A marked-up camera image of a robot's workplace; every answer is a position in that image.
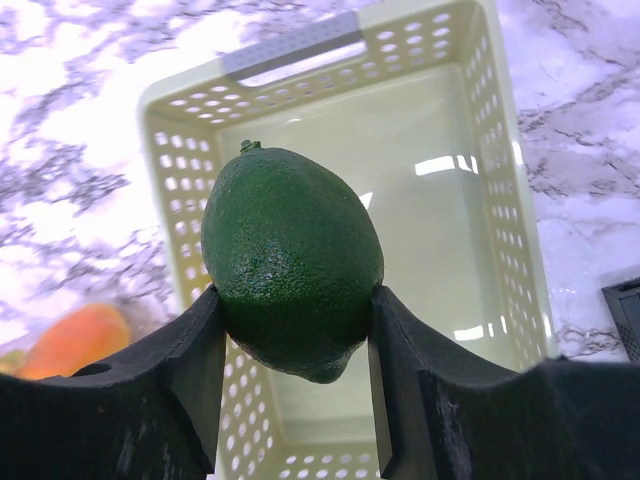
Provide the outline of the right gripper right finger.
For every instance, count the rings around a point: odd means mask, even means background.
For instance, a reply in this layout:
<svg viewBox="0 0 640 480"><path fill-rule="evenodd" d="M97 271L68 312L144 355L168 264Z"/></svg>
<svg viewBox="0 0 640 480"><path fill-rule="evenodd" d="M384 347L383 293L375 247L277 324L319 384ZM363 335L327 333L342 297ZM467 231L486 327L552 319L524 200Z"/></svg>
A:
<svg viewBox="0 0 640 480"><path fill-rule="evenodd" d="M369 371L385 479L635 479L639 368L548 359L517 373L371 299Z"/></svg>

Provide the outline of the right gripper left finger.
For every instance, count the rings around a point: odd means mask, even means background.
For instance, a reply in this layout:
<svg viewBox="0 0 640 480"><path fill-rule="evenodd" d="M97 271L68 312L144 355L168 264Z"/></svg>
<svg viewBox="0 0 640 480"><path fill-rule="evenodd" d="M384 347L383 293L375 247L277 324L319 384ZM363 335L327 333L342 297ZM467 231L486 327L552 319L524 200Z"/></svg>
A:
<svg viewBox="0 0 640 480"><path fill-rule="evenodd" d="M1 377L4 479L204 479L225 333L209 286L183 314L70 377Z"/></svg>

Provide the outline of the green avocado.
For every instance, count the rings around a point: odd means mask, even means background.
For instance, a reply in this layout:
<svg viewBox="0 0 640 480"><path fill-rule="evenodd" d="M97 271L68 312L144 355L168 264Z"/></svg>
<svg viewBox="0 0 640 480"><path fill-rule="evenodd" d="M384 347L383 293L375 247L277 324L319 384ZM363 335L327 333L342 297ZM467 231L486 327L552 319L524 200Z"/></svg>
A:
<svg viewBox="0 0 640 480"><path fill-rule="evenodd" d="M365 341L384 259L369 214L336 174L245 140L218 174L201 250L229 336L273 370L328 384Z"/></svg>

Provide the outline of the pale green plastic basket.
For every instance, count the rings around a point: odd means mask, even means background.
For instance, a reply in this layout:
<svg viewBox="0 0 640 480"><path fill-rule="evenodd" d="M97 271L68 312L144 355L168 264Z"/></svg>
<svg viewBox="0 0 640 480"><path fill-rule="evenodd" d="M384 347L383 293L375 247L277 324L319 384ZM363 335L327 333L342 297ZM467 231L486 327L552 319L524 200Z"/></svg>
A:
<svg viewBox="0 0 640 480"><path fill-rule="evenodd" d="M161 79L138 112L180 307L209 284L206 201L251 139L350 185L421 321L515 371L556 353L494 2L351 11Z"/></svg>

